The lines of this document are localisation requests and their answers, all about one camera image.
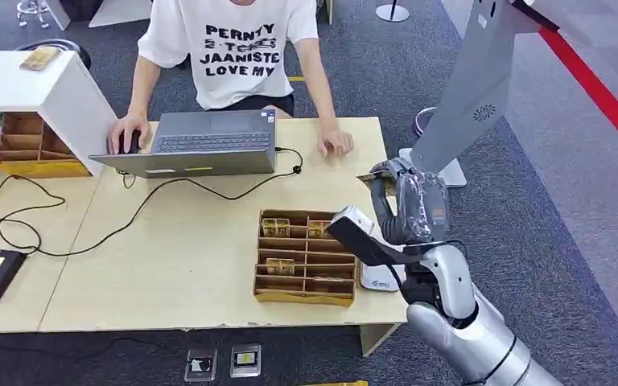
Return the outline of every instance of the laptop keyboard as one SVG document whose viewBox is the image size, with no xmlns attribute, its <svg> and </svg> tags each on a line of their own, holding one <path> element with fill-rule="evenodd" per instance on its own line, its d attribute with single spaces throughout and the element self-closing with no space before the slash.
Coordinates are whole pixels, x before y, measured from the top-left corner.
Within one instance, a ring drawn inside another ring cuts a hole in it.
<svg viewBox="0 0 618 386">
<path fill-rule="evenodd" d="M 170 135 L 156 139 L 154 153 L 268 149 L 271 133 Z"/>
</svg>

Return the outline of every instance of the computer mouse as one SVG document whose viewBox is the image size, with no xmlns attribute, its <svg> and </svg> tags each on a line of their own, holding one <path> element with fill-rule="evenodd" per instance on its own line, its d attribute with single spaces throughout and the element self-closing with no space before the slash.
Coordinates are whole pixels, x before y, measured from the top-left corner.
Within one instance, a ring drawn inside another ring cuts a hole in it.
<svg viewBox="0 0 618 386">
<path fill-rule="evenodd" d="M 141 132 L 134 130 L 131 133 L 131 146 L 129 151 L 124 150 L 124 132 L 119 134 L 119 152 L 118 154 L 136 154 L 140 151 L 141 146 L 138 145 L 138 139 L 141 137 Z"/>
</svg>

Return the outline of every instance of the black shorts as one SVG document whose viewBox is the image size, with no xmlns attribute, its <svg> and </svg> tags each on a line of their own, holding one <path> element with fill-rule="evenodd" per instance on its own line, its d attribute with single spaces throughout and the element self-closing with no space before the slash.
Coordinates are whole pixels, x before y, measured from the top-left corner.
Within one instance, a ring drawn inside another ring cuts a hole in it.
<svg viewBox="0 0 618 386">
<path fill-rule="evenodd" d="M 209 111 L 261 110 L 266 106 L 277 107 L 293 117 L 295 115 L 295 96 L 292 94 L 286 96 L 252 95 L 223 109 L 211 109 Z"/>
</svg>

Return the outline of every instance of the person's left hand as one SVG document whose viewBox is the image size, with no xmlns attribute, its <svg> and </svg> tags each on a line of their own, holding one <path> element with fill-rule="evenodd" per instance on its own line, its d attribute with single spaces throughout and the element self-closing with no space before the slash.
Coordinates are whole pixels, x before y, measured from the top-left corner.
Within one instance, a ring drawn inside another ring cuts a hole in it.
<svg viewBox="0 0 618 386">
<path fill-rule="evenodd" d="M 324 157 L 328 155 L 328 151 L 337 155 L 346 154 L 354 150 L 354 139 L 350 133 L 340 129 L 322 129 L 319 131 L 316 149 Z"/>
</svg>

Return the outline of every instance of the stool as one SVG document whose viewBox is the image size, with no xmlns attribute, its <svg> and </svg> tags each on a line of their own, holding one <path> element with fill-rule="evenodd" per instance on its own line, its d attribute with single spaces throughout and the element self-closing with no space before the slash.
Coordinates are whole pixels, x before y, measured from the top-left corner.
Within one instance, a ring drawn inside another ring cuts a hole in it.
<svg viewBox="0 0 618 386">
<path fill-rule="evenodd" d="M 91 56 L 89 53 L 82 47 L 80 47 L 77 43 L 71 42 L 65 39 L 46 39 L 41 40 L 36 43 L 25 44 L 24 46 L 15 48 L 16 51 L 34 51 L 37 47 L 41 46 L 49 46 L 49 47 L 58 47 L 62 51 L 74 51 L 76 52 L 80 59 L 81 63 L 86 66 L 86 69 L 91 69 Z"/>
<path fill-rule="evenodd" d="M 35 14 L 39 18 L 41 27 L 48 28 L 48 23 L 43 20 L 43 14 L 49 11 L 45 0 L 20 0 L 15 8 L 18 10 L 18 20 L 21 27 L 27 25 L 27 21 L 23 20 L 24 14 Z"/>
</svg>

